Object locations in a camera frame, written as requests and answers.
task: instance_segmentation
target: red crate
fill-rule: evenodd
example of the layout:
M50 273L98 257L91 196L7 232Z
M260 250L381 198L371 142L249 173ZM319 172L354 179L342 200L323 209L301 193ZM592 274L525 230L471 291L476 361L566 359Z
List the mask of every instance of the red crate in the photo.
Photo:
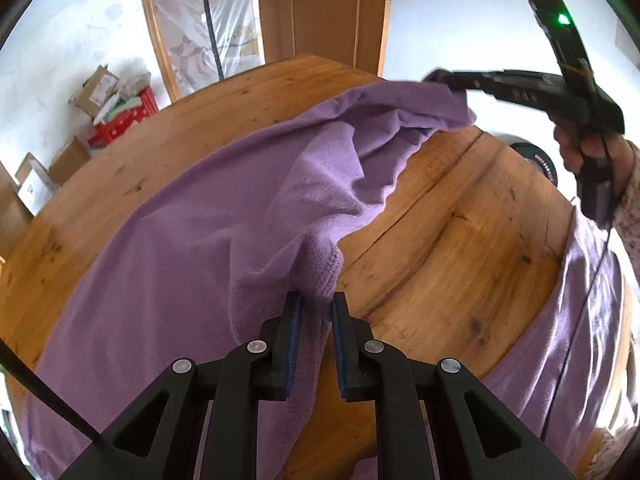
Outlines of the red crate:
M156 104L156 99L150 86L146 87L138 97L142 101L140 106L119 113L106 124L95 126L95 135L89 139L89 146L93 146L98 142L102 142L105 146L111 144L134 124L141 123L158 113L158 104Z

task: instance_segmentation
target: human hand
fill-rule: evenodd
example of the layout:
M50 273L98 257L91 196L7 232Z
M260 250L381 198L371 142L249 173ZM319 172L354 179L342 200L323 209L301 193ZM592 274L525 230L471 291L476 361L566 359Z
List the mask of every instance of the human hand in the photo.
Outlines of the human hand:
M560 155L567 171L571 171L574 174L580 173L584 163L582 154L593 158L604 158L606 156L602 138L599 134L594 133L583 139L580 142L580 150L582 150L580 152L571 142L575 123L571 120L554 116L549 116L549 119L556 125L554 139L560 144ZM626 184L628 184L634 170L634 150L620 134L606 134L605 142L607 143L607 150L613 167L613 192L617 196L625 191Z

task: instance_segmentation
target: white wall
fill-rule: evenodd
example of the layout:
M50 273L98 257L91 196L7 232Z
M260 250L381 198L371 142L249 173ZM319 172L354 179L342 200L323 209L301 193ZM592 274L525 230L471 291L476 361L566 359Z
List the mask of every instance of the white wall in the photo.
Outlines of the white wall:
M640 142L640 72L616 46L618 19L605 0L564 0L577 24L598 84L625 114L627 136ZM384 77L422 78L449 70L519 68L559 73L551 47L527 0L393 0ZM535 142L554 159L559 188L575 195L562 168L552 125L535 110L470 93L478 126Z
M141 0L34 0L0 50L0 162L15 174L27 152L48 167L72 137L93 134L68 99L99 64L116 75L146 66L168 103Z

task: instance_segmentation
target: wooden door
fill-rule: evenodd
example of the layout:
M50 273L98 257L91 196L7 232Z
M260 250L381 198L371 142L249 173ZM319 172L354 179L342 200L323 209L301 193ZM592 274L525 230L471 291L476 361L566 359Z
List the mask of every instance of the wooden door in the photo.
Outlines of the wooden door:
M259 0L267 62L315 54L382 74L391 0Z

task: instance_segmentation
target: black cable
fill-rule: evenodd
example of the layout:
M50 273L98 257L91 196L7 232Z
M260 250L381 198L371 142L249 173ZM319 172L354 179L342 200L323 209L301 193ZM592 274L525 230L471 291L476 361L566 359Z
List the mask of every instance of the black cable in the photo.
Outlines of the black cable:
M605 139L604 133L602 132L600 133L600 139L604 147L604 153L605 153L607 162L609 163L609 166L612 167L612 159L609 153L609 147L607 146L607 141ZM564 362L562 363L562 368L560 370L560 375L558 377L558 380L556 381L556 386L554 387L554 392L551 396L551 403L549 404L549 409L546 411L545 421L544 421L544 424L542 425L542 433L540 434L540 440L542 440L542 442L545 442L545 443L546 443L546 434L549 429L549 420L551 418L551 412L553 411L554 404L556 403L556 399L558 398L558 390L560 389L562 381L564 380L564 377L566 374L566 368L567 368L567 365L569 364L569 358L571 357L572 351L574 349L576 336L578 335L578 330L580 330L582 321L586 317L585 314L588 312L587 307L589 304L589 296L591 295L591 290L593 289L593 285L595 284L596 278L598 277L598 273L600 272L600 267L602 266L604 257L607 255L607 250L609 249L609 241L611 240L611 230L613 228L612 222L613 222L613 213L615 210L615 206L616 206L616 197L615 197L615 194L612 192L610 194L610 200L609 200L609 217L610 218L609 218L609 225L607 227L607 240L605 241L604 247L602 248L602 254L600 255L600 259L598 260L598 264L596 265L596 270L593 273L591 283L587 290L587 295L584 297L584 303L582 304L582 311L580 312L578 323L576 324L574 333L572 335L572 338L570 339L569 348L567 349L566 356L564 357Z
M0 339L0 364L12 377L31 392L38 400L64 418L76 430L93 442L102 438L98 430L78 412L62 400L46 383L24 364L9 346Z
M22 463L18 452L0 430L0 478L11 480L33 480L33 475Z
M222 70L222 62L220 61L220 51L218 50L216 33L213 30L213 18L211 17L211 3L209 0L202 0L202 1L204 3L204 15L207 19L207 29L209 29L209 40L211 41L211 49L213 51L213 57L216 60L216 67L218 69L218 79L222 81L225 78L225 73Z

